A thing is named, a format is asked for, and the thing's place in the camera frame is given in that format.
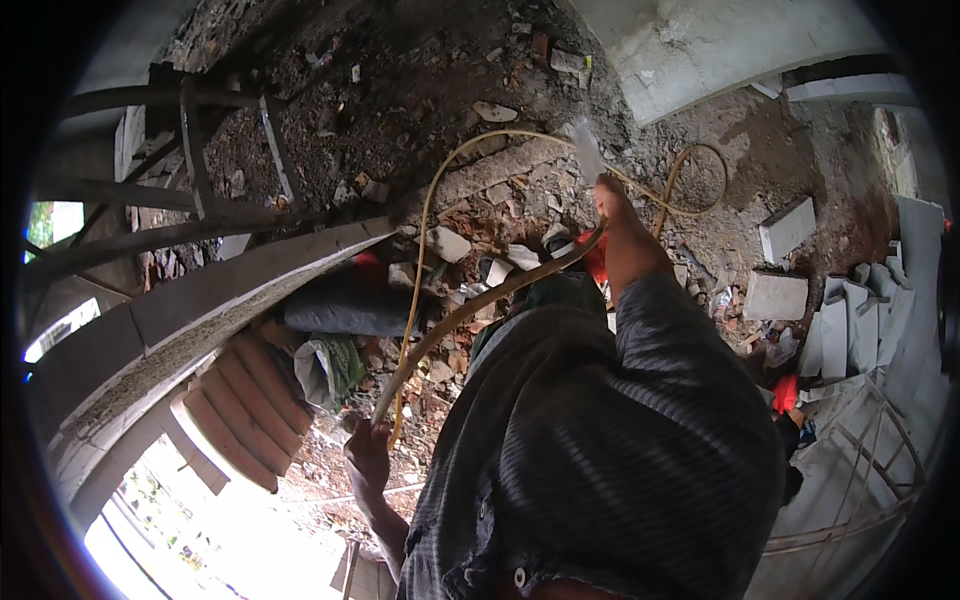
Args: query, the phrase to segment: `man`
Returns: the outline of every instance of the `man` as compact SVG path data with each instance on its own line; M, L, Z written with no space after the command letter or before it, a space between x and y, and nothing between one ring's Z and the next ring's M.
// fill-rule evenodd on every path
M616 336L584 274L532 285L474 352L409 527L382 494L389 426L362 421L344 448L399 598L731 598L750 583L782 498L778 433L619 181L600 176L593 198Z

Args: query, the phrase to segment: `hose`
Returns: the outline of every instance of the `hose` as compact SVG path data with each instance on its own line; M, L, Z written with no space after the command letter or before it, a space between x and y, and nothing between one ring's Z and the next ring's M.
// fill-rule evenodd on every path
M534 281L538 281L548 275L557 273L560 269L568 267L577 260L583 258L587 252L596 246L596 243L600 240L600 237L607 228L607 219L606 217L602 217L599 225L590 238L584 244L578 246L573 252L568 252L560 258L555 258L544 265L540 265L533 271L527 271L522 275L510 277L500 285L487 290L472 300L468 300L463 306L447 315L446 318L437 324L436 327L431 329L429 333L423 336L423 339L420 340L420 342L410 351L410 354L408 355L407 347L409 346L410 331L413 328L414 319L417 314L417 302L420 298L420 279L423 275L423 253L426 249L427 219L430 216L430 202L433 200L433 196L437 191L437 184L440 182L440 177L444 174L444 171L446 171L446 168L450 165L454 158L477 142L495 135L525 135L528 137L538 137L540 139L548 139L557 142L558 144L562 144L570 149L576 149L572 142L561 139L555 135L549 135L547 133L528 132L526 130L497 130L494 132L481 133L467 140L458 146L453 152L451 152L446 160L444 160L444 162L440 165L440 168L437 169L437 172L433 176L433 180L430 181L430 187L427 189L426 198L423 200L423 212L420 216L420 254L417 258L417 280L414 282L414 298L410 306L410 316L407 319L407 327L403 336L403 343L400 347L399 366L394 374L390 377L387 385L384 386L383 393L376 402L376 408L373 411L372 425L376 425L381 422L384 417L386 417L387 410L390 408L390 398L393 397L395 399L396 414L394 417L394 432L391 435L387 446L391 450L393 449L396 440L398 440L400 437L400 426L403 424L403 415L401 412L403 398L399 393L400 386L411 374L413 374L418 362L424 356L426 356L427 352L436 346L447 333L453 331L453 329L465 321L470 315L480 310L487 304L500 300L501 298L512 294L521 287L529 285ZM723 167L723 182L720 188L720 193L717 195L716 200L714 200L710 205L701 210L682 210L668 202L670 198L670 191L673 188L674 180L676 179L677 173L680 171L680 167L684 163L684 160L697 149L704 149L710 153L713 153L717 157L721 166ZM720 153L710 146L704 144L694 144L688 146L679 155L677 155L673 162L673 166L670 168L670 174L667 177L667 182L664 187L662 197L657 194L657 192L628 177L625 173L613 165L605 162L604 166L610 169L610 171L622 181L632 186L654 203L659 204L661 208L660 214L663 217L665 217L667 211L684 217L698 217L703 215L713 210L720 203L720 200L723 198L723 195L727 190L727 165L720 156ZM663 219L658 218L658 222L660 227L662 227ZM655 237L660 237L660 227L657 227L655 231Z

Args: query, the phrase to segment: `concrete beam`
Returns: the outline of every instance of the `concrete beam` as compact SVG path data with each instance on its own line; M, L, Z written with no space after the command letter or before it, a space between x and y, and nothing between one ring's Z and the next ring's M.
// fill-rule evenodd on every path
M69 501L119 437L250 319L393 232L371 219L274 242L122 304L51 348L26 384Z
M849 0L570 0L640 126L768 75L884 51Z

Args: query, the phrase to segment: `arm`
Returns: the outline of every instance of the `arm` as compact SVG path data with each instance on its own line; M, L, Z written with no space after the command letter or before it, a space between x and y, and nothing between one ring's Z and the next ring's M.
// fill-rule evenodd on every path
M628 285L645 275L673 275L673 263L653 235L640 222L623 192L623 185L611 175L601 175L593 187L597 212L607 217L607 276L613 304Z
M399 584L405 555L403 546L410 526L387 505L383 489L390 474L387 441L390 425L370 427L370 420L357 422L353 436L344 444L344 456L357 506L387 560L390 574Z

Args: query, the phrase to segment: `construction debris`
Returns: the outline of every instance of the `construction debris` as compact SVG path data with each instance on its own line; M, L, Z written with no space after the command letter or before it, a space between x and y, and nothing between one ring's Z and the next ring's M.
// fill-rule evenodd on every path
M799 321L806 310L807 283L803 277L750 271L744 319Z
M816 230L813 199L802 196L759 225L763 259L779 263Z

